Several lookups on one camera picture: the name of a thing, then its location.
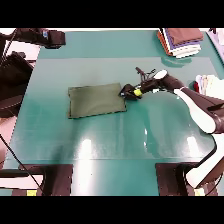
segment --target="wire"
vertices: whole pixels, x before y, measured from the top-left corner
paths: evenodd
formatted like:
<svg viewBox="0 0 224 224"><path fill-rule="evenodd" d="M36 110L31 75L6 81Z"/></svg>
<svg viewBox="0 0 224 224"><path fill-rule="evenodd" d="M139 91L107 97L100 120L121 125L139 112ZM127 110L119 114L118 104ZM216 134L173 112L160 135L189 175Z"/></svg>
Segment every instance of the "wire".
<svg viewBox="0 0 224 224"><path fill-rule="evenodd" d="M6 47L5 51L4 51L4 54L3 54L3 56L2 56L2 60L1 60L0 67L2 66L2 63L5 61L6 54L7 54L8 50L9 50L10 45L12 44L12 41L13 41L13 39L14 39L16 33L17 33L17 29L14 30L13 35L12 35L12 38L11 38L11 40L9 41L9 43L8 43L8 45L7 45L7 47Z"/></svg>
<svg viewBox="0 0 224 224"><path fill-rule="evenodd" d="M29 170L20 162L20 160L17 158L17 156L15 155L15 153L13 152L13 150L10 148L10 146L7 144L7 142L5 141L5 139L2 137L2 135L0 134L0 139L2 140L2 142L5 144L5 146L8 148L8 150L12 153L13 157L15 158L15 160L23 167L23 169L32 177L32 179L34 180L34 182L37 184L37 186L39 187L39 189L41 190L42 194L44 195L44 191L42 189L42 187L38 184L37 180L34 178L34 176L29 172Z"/></svg>
<svg viewBox="0 0 224 224"><path fill-rule="evenodd" d="M218 184L220 183L221 179L222 179L223 173L220 175L219 181L217 182L217 184L205 195L208 196L209 194L212 193L212 191L215 190L215 188L218 186Z"/></svg>

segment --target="brown cloth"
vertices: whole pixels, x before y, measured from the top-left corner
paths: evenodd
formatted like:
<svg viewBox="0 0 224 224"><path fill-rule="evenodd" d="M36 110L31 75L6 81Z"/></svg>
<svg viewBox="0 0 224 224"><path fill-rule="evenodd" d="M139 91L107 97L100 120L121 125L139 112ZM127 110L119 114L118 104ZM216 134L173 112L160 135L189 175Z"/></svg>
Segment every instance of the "brown cloth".
<svg viewBox="0 0 224 224"><path fill-rule="evenodd" d="M166 54L169 55L169 56L173 56L173 53L170 53L169 50L168 50L168 47L166 45L166 41L164 39L164 36L159 31L157 32L157 37L160 40L160 43L162 44L163 49L166 52Z"/></svg>
<svg viewBox="0 0 224 224"><path fill-rule="evenodd" d="M168 28L173 45L203 40L203 34L198 28Z"/></svg>

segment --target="green cloth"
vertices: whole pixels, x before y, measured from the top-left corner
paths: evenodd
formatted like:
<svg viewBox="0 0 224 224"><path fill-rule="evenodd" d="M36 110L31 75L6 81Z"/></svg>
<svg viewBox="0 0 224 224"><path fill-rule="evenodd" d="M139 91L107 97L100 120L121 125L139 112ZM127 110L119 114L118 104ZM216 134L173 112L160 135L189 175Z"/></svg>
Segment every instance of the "green cloth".
<svg viewBox="0 0 224 224"><path fill-rule="evenodd" d="M101 85L70 87L69 118L87 117L99 114L126 111L125 101L119 97L120 83Z"/></svg>

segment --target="floor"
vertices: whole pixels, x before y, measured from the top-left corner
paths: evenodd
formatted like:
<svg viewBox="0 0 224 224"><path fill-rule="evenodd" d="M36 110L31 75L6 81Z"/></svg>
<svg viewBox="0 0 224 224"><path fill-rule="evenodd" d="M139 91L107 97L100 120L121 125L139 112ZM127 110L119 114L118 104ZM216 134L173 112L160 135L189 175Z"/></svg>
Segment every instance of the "floor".
<svg viewBox="0 0 224 224"><path fill-rule="evenodd" d="M10 34L15 28L0 28L0 32L4 34ZM101 30L156 30L157 28L47 28L50 30L56 29L63 32L67 31L101 31ZM201 31L208 31L209 28L199 28ZM26 59L36 60L38 57L40 47L28 43L13 42L7 53L11 54L12 51L25 52ZM10 142L13 129L15 127L16 117L9 119L0 119L0 134L6 140L7 143ZM0 141L0 169L3 166L2 161L5 159L7 152L6 146Z"/></svg>

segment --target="teal table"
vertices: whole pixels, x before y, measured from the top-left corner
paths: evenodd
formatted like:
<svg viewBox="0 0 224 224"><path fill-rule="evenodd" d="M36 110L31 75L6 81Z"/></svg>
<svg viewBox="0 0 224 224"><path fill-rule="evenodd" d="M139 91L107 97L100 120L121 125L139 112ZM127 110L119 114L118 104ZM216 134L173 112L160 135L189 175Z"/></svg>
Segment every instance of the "teal table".
<svg viewBox="0 0 224 224"><path fill-rule="evenodd" d="M166 56L155 31L66 33L66 46L40 50L10 146L25 164L73 164L71 195L158 195L155 163L200 161L214 147L187 106L175 95L148 93L127 102L127 112L72 120L67 90L138 84L136 66L167 69L188 86L198 74L223 79L223 64L205 33L201 48L178 60ZM8 154L4 168L17 167Z"/></svg>

